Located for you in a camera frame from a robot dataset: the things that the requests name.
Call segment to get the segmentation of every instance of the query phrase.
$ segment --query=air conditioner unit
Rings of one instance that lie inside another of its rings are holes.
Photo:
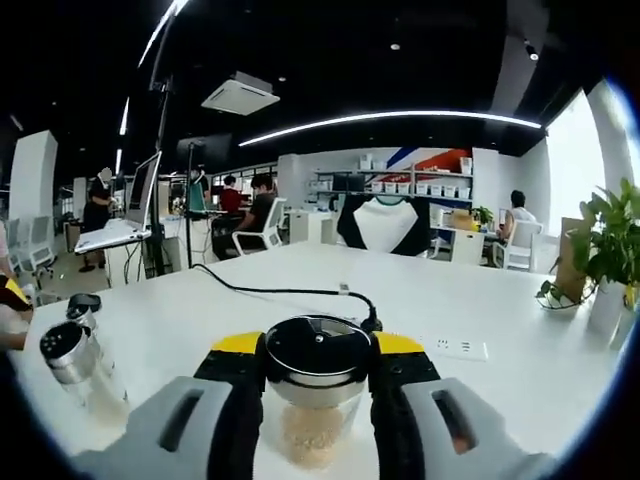
[[[267,86],[268,90],[271,89],[269,84],[261,83]],[[279,100],[280,97],[276,97],[270,91],[248,85],[238,79],[230,79],[209,95],[202,106],[238,115],[250,115]]]

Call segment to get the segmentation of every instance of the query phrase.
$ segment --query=person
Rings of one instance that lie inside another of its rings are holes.
[[[198,168],[191,170],[191,184],[200,184],[202,187],[202,195],[204,196],[205,203],[211,202],[211,192],[209,191],[209,181],[204,173],[204,168],[200,165]]]
[[[253,177],[251,181],[251,188],[254,191],[253,205],[251,210],[244,217],[244,220],[240,222],[235,231],[242,232],[261,232],[264,228],[264,224],[267,222],[267,217],[271,211],[271,205],[276,196],[273,193],[273,179],[271,175],[259,174]],[[264,242],[258,237],[239,237],[238,241],[242,248],[257,249],[265,248]],[[232,258],[227,254],[227,250],[235,249],[231,234],[219,235],[212,238],[213,253],[220,260],[227,260]]]
[[[109,221],[109,205],[114,201],[109,189],[110,181],[111,169],[109,168],[103,168],[93,180],[91,188],[89,189],[89,201],[85,204],[82,215],[83,233],[101,230]],[[104,250],[98,250],[96,255],[98,258],[98,267],[104,268]]]
[[[7,243],[7,231],[4,222],[0,221],[0,274],[14,281],[18,281],[18,277],[11,268],[9,261],[9,246]]]
[[[229,175],[224,179],[224,190],[220,194],[220,210],[237,213],[242,204],[242,195],[236,190],[236,177]]]
[[[33,306],[18,284],[0,274],[0,350],[22,350]]]
[[[520,190],[514,190],[511,192],[511,210],[507,211],[504,226],[496,232],[500,240],[507,241],[509,239],[516,220],[523,222],[537,221],[536,217],[524,208],[525,201],[526,197]]]

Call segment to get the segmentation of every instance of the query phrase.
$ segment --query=power outlet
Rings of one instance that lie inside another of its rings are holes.
[[[489,352],[485,342],[440,337],[435,339],[432,345],[427,345],[427,349],[435,355],[461,360],[486,362],[489,359]]]

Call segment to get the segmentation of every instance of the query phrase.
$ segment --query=shelf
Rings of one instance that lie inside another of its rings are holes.
[[[317,191],[317,192],[312,192],[318,195],[321,194],[327,194],[327,195],[335,195],[335,194],[346,194],[346,195],[375,195],[376,197],[419,197],[419,198],[432,198],[434,200],[449,200],[452,202],[464,202],[464,203],[471,203],[473,202],[473,199],[471,198],[451,198],[451,197],[443,197],[443,196],[436,196],[436,195],[418,195],[415,193],[384,193],[384,192],[380,192],[380,193],[374,193],[374,192],[340,192],[340,191],[336,191],[336,190],[321,190],[321,191]]]
[[[473,178],[473,175],[465,175],[464,173],[453,172],[436,172],[429,170],[331,170],[326,172],[313,172],[318,176],[333,175],[336,173],[363,173],[371,175],[431,175],[433,177],[457,177],[457,178]]]

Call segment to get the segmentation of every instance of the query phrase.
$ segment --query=metal shaker cap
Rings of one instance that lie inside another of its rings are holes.
[[[98,324],[89,305],[75,305],[67,309],[67,320],[72,320],[80,326],[94,330]]]
[[[362,390],[372,355],[371,339],[336,317],[294,317],[265,337],[266,375],[282,397],[312,407],[333,406]]]
[[[52,327],[40,339],[40,352],[56,379],[79,383],[93,374],[100,346],[91,329],[70,321]]]

